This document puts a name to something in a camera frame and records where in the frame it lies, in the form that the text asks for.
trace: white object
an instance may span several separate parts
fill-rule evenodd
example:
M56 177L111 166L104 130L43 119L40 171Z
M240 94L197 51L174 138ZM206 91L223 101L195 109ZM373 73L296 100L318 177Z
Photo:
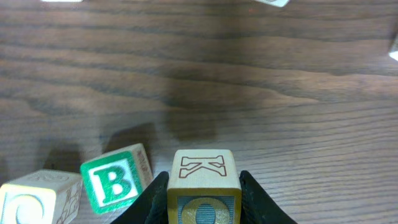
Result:
M0 224L68 224L79 210L79 174L42 169L3 184Z
M276 7L284 7L289 2L289 0L257 0L257 1L270 4L271 6L276 6Z
M393 59L398 60L398 37L396 38L396 41L392 45L389 55Z

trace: tilted block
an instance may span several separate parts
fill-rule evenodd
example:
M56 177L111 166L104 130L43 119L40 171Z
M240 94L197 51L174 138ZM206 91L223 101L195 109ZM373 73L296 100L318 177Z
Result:
M130 206L153 179L142 144L103 154L85 162L80 171L97 214Z
M178 150L167 186L169 223L239 224L242 190L232 152Z
M42 169L0 189L0 224L67 224L79 210L80 174Z

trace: wood grain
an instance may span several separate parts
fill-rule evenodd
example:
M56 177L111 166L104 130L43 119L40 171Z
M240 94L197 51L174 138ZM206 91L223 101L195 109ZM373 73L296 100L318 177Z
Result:
M299 223L398 223L395 0L0 0L0 181L230 149ZM75 224L94 215L85 191Z

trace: letter b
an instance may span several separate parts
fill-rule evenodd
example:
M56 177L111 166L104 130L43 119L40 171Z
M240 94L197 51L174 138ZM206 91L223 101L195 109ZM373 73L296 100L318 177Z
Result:
M119 166L113 166L94 172L94 175L99 177L104 190L105 199L103 203L120 200L129 194L132 187L128 180L123 179L125 173L123 168Z

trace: cube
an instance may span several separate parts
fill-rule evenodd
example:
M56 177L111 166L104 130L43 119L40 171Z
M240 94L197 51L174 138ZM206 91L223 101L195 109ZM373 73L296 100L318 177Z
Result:
M3 184L0 224L67 224L79 210L80 174L42 169Z
M142 144L103 154L82 164L80 171L97 214L130 206L153 179Z
M232 152L178 150L167 186L169 223L238 224L242 190Z

